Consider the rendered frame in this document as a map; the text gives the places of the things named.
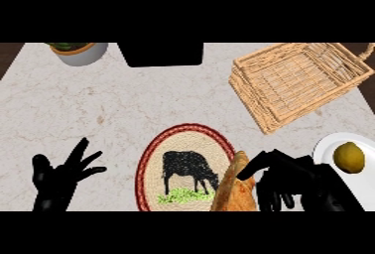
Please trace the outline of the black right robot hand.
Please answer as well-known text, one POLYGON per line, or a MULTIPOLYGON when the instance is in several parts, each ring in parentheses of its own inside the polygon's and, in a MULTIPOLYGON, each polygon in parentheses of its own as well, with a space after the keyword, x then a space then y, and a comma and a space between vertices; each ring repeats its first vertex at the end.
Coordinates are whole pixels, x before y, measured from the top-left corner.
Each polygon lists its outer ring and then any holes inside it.
POLYGON ((258 182, 260 211, 281 211, 283 204, 294 208, 296 195, 305 211, 365 211, 331 166, 317 165, 311 156, 293 158, 278 149, 262 151, 238 173, 238 179, 247 180, 262 169, 268 170, 258 182))

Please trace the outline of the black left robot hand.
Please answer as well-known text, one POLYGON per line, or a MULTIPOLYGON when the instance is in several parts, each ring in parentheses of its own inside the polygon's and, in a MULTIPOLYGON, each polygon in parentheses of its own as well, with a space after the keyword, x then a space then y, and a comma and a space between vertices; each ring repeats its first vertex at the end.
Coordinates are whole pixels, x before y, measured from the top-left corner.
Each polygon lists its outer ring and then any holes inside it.
POLYGON ((102 155, 102 151, 85 157, 89 139, 83 138, 67 158, 57 167, 43 154, 33 157, 33 184, 38 197, 33 210, 38 212, 63 212, 69 210, 79 182, 107 171, 105 166, 91 167, 91 163, 102 155))

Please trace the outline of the golden brown croissant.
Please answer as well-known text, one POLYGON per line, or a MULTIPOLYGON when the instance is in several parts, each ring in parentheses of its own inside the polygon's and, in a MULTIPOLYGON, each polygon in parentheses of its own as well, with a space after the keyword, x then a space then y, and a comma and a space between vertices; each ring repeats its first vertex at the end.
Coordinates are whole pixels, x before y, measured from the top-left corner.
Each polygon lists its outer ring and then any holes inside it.
POLYGON ((253 196, 256 179, 249 178, 241 181, 238 173, 250 162, 247 153, 240 151, 225 177, 222 179, 216 197, 212 205, 213 211, 258 211, 258 202, 253 196))

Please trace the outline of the oval cow print placemat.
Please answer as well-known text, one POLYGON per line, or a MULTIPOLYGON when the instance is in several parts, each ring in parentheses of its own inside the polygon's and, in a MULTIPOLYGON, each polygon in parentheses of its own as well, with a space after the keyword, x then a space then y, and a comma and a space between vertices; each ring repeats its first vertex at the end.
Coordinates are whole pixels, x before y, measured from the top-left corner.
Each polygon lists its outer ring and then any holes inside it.
POLYGON ((226 137, 209 126, 185 123, 151 141, 136 170, 141 211, 209 211, 235 157, 226 137))

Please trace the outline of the tan wicker basket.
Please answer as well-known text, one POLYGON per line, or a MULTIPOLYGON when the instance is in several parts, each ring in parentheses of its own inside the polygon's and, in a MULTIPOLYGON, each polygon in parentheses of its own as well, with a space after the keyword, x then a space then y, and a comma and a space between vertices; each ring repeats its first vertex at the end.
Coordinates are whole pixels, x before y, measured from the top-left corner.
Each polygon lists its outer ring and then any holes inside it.
POLYGON ((359 55, 340 43, 277 43, 234 60, 229 83, 265 134, 361 85, 374 50, 375 43, 359 55))

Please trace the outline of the white plate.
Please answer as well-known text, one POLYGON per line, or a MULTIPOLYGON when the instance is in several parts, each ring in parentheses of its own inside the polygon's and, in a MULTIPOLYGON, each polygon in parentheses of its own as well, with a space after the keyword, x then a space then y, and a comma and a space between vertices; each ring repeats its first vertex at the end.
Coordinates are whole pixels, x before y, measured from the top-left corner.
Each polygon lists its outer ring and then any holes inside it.
POLYGON ((314 161, 318 164, 330 164, 342 176, 367 211, 375 211, 375 141, 348 132, 333 133, 317 143, 314 149, 314 161), (336 149, 353 142, 365 154, 365 167, 361 173, 348 174, 336 166, 333 155, 336 149))

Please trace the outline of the yellow lemon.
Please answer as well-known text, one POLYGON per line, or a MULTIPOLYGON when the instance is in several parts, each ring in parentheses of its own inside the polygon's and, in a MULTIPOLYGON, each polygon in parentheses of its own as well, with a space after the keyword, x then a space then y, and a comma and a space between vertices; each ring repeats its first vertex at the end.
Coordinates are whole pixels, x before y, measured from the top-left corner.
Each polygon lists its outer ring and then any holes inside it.
POLYGON ((337 168, 348 174, 359 174, 365 168, 365 153, 353 142, 340 145, 333 155, 337 168))

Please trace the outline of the white potted plant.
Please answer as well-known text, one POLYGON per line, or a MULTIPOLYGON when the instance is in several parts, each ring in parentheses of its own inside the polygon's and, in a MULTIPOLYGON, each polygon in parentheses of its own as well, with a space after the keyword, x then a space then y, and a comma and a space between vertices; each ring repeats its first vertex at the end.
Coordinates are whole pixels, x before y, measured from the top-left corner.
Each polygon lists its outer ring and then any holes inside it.
POLYGON ((89 43, 74 51, 61 51, 51 47, 61 61, 70 66, 85 66, 94 64, 104 56, 108 43, 89 43))

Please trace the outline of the black box appliance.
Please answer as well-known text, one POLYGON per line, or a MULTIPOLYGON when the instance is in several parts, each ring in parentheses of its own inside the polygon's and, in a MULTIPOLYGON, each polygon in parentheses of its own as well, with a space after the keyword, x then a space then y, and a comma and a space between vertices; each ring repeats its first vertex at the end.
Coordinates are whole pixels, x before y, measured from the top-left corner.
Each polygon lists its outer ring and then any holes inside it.
POLYGON ((119 43, 131 67, 200 65, 204 57, 203 43, 119 43))

